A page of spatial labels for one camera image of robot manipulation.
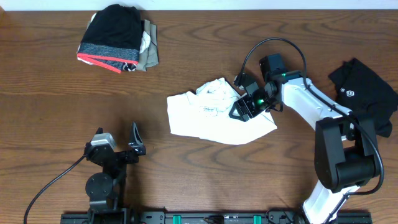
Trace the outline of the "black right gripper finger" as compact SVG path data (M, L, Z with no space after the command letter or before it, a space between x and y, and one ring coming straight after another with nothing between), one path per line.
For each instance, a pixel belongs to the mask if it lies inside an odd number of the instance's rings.
M257 81L250 75L240 72L233 81L234 85L240 90L244 90L249 96L252 96L259 89Z
M231 119L237 119L243 122L250 120L248 107L243 99L239 99L238 101L235 101L233 103L232 108L229 112L229 117Z

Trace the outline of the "white t-shirt pixel print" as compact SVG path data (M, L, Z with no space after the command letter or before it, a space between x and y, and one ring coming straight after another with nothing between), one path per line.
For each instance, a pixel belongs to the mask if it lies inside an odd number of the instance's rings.
M229 117L238 92L224 79L207 82L196 89L169 96L167 113L170 132L222 144L242 145L277 129L270 113L262 112L249 121Z

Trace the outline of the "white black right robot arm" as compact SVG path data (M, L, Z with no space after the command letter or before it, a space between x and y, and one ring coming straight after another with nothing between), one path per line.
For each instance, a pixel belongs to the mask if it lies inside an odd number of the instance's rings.
M340 215L352 196L371 179L384 178L372 119L354 113L316 89L300 70L264 72L265 87L240 72L234 85L246 94L234 103L230 117L248 123L260 113L288 106L315 131L314 166L318 182L299 211L267 214L269 223L371 223L368 213Z

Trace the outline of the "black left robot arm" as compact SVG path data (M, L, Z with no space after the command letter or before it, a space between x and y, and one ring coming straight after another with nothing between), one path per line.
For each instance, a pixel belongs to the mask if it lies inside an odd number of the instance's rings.
M132 223L131 209L123 207L127 165L139 162L139 156L146 155L136 123L131 124L128 146L128 150L116 152L114 138L102 128L86 143L86 160L102 168L85 185L90 198L87 223Z

